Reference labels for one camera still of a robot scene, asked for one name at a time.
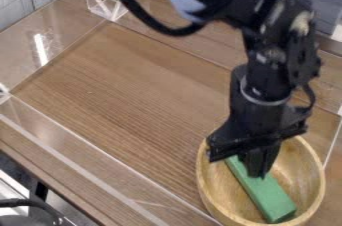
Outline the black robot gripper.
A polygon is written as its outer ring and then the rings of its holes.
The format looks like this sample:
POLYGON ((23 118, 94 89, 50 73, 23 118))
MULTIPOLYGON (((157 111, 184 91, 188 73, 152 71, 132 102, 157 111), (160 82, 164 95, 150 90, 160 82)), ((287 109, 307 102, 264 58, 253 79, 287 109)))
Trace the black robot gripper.
POLYGON ((206 137, 208 160, 220 161, 233 155, 247 175, 264 178, 279 154, 281 142, 307 131, 309 107, 292 106, 288 100, 263 104, 247 98, 247 66, 231 73, 229 116, 206 137))

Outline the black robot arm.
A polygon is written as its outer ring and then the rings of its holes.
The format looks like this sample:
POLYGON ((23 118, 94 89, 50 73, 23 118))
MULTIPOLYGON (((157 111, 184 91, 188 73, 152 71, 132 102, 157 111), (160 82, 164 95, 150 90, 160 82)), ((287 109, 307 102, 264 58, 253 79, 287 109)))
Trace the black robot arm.
POLYGON ((311 108, 288 104, 292 91, 315 98, 308 82, 321 65, 307 0, 170 0, 184 18, 224 21, 241 30, 247 62, 233 68, 229 116, 206 138, 209 160, 236 156, 251 177, 264 176, 280 143, 305 132, 311 108))

